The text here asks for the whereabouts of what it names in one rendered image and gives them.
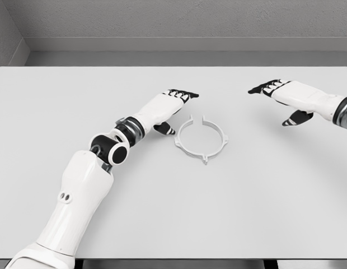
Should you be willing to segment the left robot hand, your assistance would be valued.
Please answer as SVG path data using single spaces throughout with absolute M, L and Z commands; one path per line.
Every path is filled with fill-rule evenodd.
M 167 120 L 190 99 L 198 97 L 199 94 L 176 89 L 156 95 L 139 113 L 145 131 L 149 132 L 153 128 L 163 135 L 174 135 L 175 130 L 171 128 Z

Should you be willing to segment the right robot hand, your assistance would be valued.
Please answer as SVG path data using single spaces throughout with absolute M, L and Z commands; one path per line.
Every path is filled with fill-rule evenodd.
M 297 126 L 313 117 L 317 102 L 326 97 L 322 90 L 298 81 L 271 80 L 248 91 L 249 94 L 263 94 L 276 102 L 295 108 L 296 111 L 282 123 L 282 126 Z

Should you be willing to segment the white round pipe clamp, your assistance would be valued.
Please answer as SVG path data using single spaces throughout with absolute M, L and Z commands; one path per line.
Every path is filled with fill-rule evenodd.
M 181 140 L 181 133 L 182 133 L 182 131 L 186 127 L 192 125 L 193 121 L 194 121 L 193 116 L 190 115 L 189 119 L 180 126 L 180 128 L 178 129 L 178 131 L 175 134 L 174 144 L 175 144 L 176 147 L 180 148 L 187 156 L 193 157 L 193 158 L 196 158 L 196 159 L 200 159 L 203 162 L 204 165 L 207 165 L 209 160 L 217 157 L 222 152 L 222 150 L 224 149 L 225 145 L 229 141 L 229 137 L 228 137 L 228 135 L 226 135 L 224 133 L 224 131 L 221 129 L 221 127 L 219 125 L 217 125 L 216 123 L 214 123 L 214 122 L 212 122 L 210 120 L 207 120 L 205 115 L 202 115 L 202 118 L 201 118 L 202 125 L 208 126 L 208 127 L 212 128 L 212 129 L 214 129 L 220 135 L 221 145 L 215 151 L 213 151 L 212 153 L 209 153 L 209 154 L 194 152 L 194 151 L 188 149 L 183 144 L 183 142 Z

